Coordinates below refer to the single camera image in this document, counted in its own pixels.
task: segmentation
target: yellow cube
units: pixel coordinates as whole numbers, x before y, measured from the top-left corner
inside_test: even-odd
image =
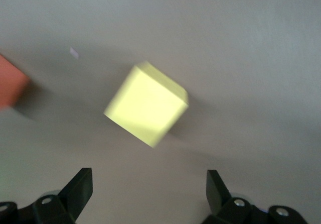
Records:
[[[104,114],[155,147],[188,107],[188,94],[148,62],[133,67]]]

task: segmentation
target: red cube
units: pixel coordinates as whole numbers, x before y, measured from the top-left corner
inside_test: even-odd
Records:
[[[0,55],[0,110],[14,105],[30,79]]]

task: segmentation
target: bolt head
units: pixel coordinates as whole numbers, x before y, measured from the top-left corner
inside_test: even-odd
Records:
[[[4,211],[4,210],[7,210],[8,207],[9,207],[9,204],[4,204],[4,205],[0,206],[0,212]]]
[[[289,216],[289,213],[284,208],[279,207],[275,211],[281,216]]]
[[[41,201],[41,204],[44,205],[44,204],[49,203],[50,201],[51,201],[51,198],[50,198],[50,197],[47,197],[47,198],[45,198],[45,199],[43,199],[43,200]]]
[[[234,203],[235,203],[237,206],[240,206],[240,207],[245,206],[245,202],[242,201],[241,199],[236,199],[236,200],[234,201]]]

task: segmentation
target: foam cube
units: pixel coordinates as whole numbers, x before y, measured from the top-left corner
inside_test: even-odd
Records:
[[[133,67],[104,114],[155,147],[187,108],[187,92],[143,62]]]
[[[0,55],[0,109],[14,105],[30,79]]]

